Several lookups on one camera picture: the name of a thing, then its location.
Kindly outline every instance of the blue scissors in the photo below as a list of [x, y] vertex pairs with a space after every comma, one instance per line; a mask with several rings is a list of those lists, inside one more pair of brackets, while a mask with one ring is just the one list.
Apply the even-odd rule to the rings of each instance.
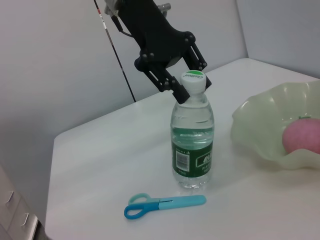
[[[135, 202], [140, 198], [145, 198], [145, 201]], [[205, 204], [206, 201], [206, 197], [203, 195], [151, 198], [146, 193], [139, 193], [130, 198], [128, 206], [124, 209], [124, 216], [127, 219], [138, 219], [145, 215], [147, 212], [202, 205]], [[137, 214], [129, 215], [128, 212], [131, 210], [141, 211]]]

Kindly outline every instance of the bottle cap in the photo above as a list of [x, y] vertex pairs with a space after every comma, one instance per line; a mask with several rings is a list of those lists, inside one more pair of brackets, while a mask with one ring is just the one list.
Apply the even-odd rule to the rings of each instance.
[[199, 94], [206, 90], [207, 76], [198, 70], [182, 73], [181, 84], [189, 94]]

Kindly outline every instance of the pink ball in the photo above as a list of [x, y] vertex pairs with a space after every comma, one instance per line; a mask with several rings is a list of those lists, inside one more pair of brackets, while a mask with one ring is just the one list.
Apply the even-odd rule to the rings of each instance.
[[320, 119], [302, 118], [292, 122], [283, 132], [282, 144], [288, 154], [298, 149], [320, 154]]

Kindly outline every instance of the plastic bottle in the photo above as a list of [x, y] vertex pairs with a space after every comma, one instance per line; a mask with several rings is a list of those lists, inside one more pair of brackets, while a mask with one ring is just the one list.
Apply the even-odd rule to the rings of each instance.
[[206, 80], [197, 70], [181, 75], [190, 98], [183, 104], [177, 102], [171, 116], [172, 173], [189, 189], [199, 188], [211, 178], [215, 120], [204, 94]]

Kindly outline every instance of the table surface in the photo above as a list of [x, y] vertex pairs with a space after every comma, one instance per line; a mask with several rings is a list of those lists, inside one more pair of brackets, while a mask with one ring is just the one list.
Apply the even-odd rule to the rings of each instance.
[[[240, 59], [207, 76], [215, 117], [213, 173], [204, 188], [180, 188], [171, 172], [175, 99], [159, 93], [60, 134], [54, 142], [45, 232], [52, 240], [315, 240], [320, 172], [280, 170], [232, 145], [232, 113], [248, 97], [284, 82], [316, 78]], [[127, 220], [137, 193], [204, 194], [201, 206]]]

